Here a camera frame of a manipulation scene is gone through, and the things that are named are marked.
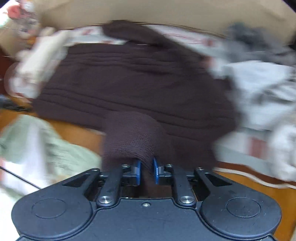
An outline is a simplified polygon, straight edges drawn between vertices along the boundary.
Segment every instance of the light green cloth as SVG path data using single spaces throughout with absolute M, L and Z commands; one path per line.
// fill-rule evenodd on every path
M 42 142 L 46 172 L 53 182 L 100 167 L 101 158 L 96 153 L 62 140 L 47 121 L 29 115 L 20 115 L 4 129 L 0 136 L 0 156 L 6 161 L 21 164 L 33 129 L 37 130 Z

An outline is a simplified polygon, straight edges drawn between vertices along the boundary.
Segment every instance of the black cloth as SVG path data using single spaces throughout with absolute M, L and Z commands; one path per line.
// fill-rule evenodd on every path
M 212 143 L 234 130 L 235 114 L 203 57 L 132 22 L 113 21 L 103 30 L 128 42 L 70 47 L 33 101 L 37 114 L 102 130 L 110 111 L 140 112 L 169 135 L 172 164 L 212 168 Z

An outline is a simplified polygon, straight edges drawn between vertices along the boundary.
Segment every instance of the black cable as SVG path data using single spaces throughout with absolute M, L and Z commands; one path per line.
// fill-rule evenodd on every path
M 35 187 L 35 188 L 37 188 L 37 189 L 39 189 L 39 190 L 41 189 L 40 187 L 36 186 L 34 183 L 31 183 L 31 182 L 27 181 L 26 179 L 20 177 L 19 175 L 16 175 L 15 173 L 13 173 L 13 172 L 7 170 L 6 168 L 4 168 L 4 167 L 2 167 L 2 166 L 0 166 L 0 169 L 2 169 L 2 170 L 5 171 L 5 172 L 8 172 L 9 174 L 11 174 L 11 175 L 15 176 L 16 178 L 22 180 L 23 182 L 26 182 L 27 184 L 32 185 L 33 187 Z

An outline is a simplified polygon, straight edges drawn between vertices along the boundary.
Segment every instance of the pink object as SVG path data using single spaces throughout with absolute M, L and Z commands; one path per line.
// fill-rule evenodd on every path
M 11 19 L 18 19 L 20 18 L 20 6 L 19 5 L 13 5 L 9 6 L 7 8 L 8 16 Z

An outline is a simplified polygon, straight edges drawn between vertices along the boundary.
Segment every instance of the gray cloth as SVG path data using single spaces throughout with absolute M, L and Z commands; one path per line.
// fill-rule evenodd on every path
M 283 46 L 263 28 L 249 28 L 243 23 L 228 27 L 226 47 L 231 62 L 261 60 L 276 64 L 296 65 L 296 52 Z

